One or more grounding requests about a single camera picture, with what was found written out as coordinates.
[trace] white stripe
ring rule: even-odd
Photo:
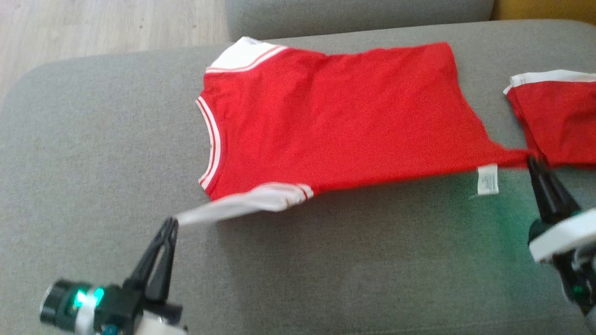
[[[306,185],[306,184],[296,184],[298,185],[298,187],[300,187],[302,190],[304,190],[304,192],[306,193],[307,199],[312,198],[315,193],[312,191],[311,187]]]
[[[233,67],[221,67],[220,69],[211,69],[211,68],[208,67],[205,70],[205,73],[223,73],[223,72],[244,72],[244,71],[249,71],[249,70],[252,70],[255,67],[257,67],[259,64],[263,63],[264,61],[268,60],[269,58],[271,58],[271,57],[279,54],[281,51],[283,51],[285,49],[287,49],[286,46],[281,47],[281,48],[278,48],[275,51],[267,54],[265,57],[260,58],[259,61],[255,62],[254,64],[252,64],[251,66],[248,66],[248,67],[236,67],[236,68],[233,68]]]
[[[311,188],[305,184],[269,182],[246,193],[231,194],[180,213],[176,219],[180,225],[208,224],[261,210],[279,212],[304,202],[306,189]]]
[[[222,145],[221,145],[221,139],[219,137],[219,128],[218,128],[217,123],[215,123],[215,118],[213,117],[213,113],[211,112],[209,105],[207,105],[207,103],[205,102],[203,97],[199,97],[198,100],[201,102],[200,104],[197,103],[199,108],[201,108],[201,104],[204,106],[204,110],[203,110],[203,108],[201,108],[201,111],[208,118],[209,122],[211,123],[211,126],[213,127],[213,134],[211,134],[211,133],[209,134],[209,137],[212,138],[212,145],[211,145],[212,152],[209,153],[209,166],[207,167],[207,171],[205,171],[205,173],[209,172],[209,174],[207,174],[204,177],[205,179],[201,183],[201,186],[203,187],[203,189],[206,189],[209,186],[211,179],[213,179],[213,176],[215,175],[215,172],[217,171],[217,169],[219,167],[219,159],[221,158]],[[211,132],[211,128],[209,127],[209,122],[207,123],[207,128],[209,129],[209,132]]]
[[[522,86],[527,83],[539,82],[596,82],[596,73],[584,73],[568,70],[553,70],[548,72],[528,72],[513,76],[509,79],[509,85],[503,93],[506,95],[513,87]]]
[[[203,180],[203,178],[205,178],[205,176],[209,172],[211,164],[213,164],[213,162],[211,161],[211,157],[213,157],[213,133],[211,132],[211,127],[209,126],[209,119],[207,118],[207,113],[205,113],[205,111],[201,107],[201,104],[198,102],[198,99],[196,99],[194,102],[197,104],[198,109],[201,110],[201,114],[203,115],[203,119],[205,120],[205,124],[207,125],[207,131],[209,132],[209,144],[211,145],[209,150],[209,164],[207,164],[207,169],[205,170],[205,173],[203,173],[203,175],[198,179],[198,182],[201,182],[201,180]]]

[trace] gray fabric upholstery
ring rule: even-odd
[[[523,147],[502,90],[529,71],[594,72],[596,28],[500,21],[276,41],[324,52],[448,41],[489,135]],[[226,45],[53,63],[0,114],[0,333],[40,325],[58,277],[120,283],[162,220],[205,203],[207,129],[194,105]],[[581,205],[596,172],[563,169]],[[527,172],[470,198],[474,172],[321,195],[281,213],[184,227],[170,298],[191,334],[584,334],[557,274],[526,245]]]
[[[226,0],[230,38],[310,36],[488,21],[493,0]]]

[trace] care label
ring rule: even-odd
[[[496,164],[481,166],[478,168],[478,195],[499,193],[499,181],[496,177]]]

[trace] red and white striped trim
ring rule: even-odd
[[[302,193],[304,194],[305,199],[310,199],[315,195],[315,193],[312,191],[311,187],[306,184],[296,184],[296,186],[298,186],[300,188],[300,190],[302,190]]]
[[[205,73],[248,71],[285,49],[287,47],[283,45],[269,44],[243,37],[226,49],[205,70]]]
[[[584,73],[568,70],[553,70],[547,72],[528,72],[509,78],[510,85],[505,88],[503,94],[507,95],[513,87],[522,86],[527,83],[539,82],[596,82],[596,73]]]
[[[201,110],[201,114],[203,114],[203,117],[205,118],[205,123],[207,124],[207,129],[209,130],[209,141],[211,143],[209,165],[207,165],[207,170],[198,180],[199,184],[201,184],[201,187],[206,190],[219,167],[222,144],[219,136],[219,128],[215,122],[215,118],[213,117],[211,109],[202,97],[199,97],[196,102],[199,109]]]

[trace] red shirt with white trim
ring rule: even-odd
[[[285,185],[302,194],[291,206],[325,191],[518,166],[527,154],[489,139],[447,43],[326,55],[242,38],[207,68],[197,104],[212,141],[200,184],[213,200]]]
[[[505,94],[528,149],[550,166],[596,166],[596,74],[554,70],[511,77]]]

